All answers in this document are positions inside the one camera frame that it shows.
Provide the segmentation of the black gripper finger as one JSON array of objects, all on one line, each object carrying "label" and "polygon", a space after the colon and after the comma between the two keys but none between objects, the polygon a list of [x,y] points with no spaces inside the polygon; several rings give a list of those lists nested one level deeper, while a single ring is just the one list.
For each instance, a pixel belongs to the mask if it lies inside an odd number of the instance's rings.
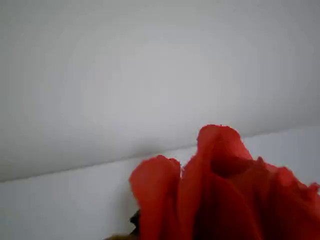
[{"label": "black gripper finger", "polygon": [[134,225],[133,232],[140,231],[140,210],[137,210],[134,215],[132,215],[129,219],[130,223]]}]

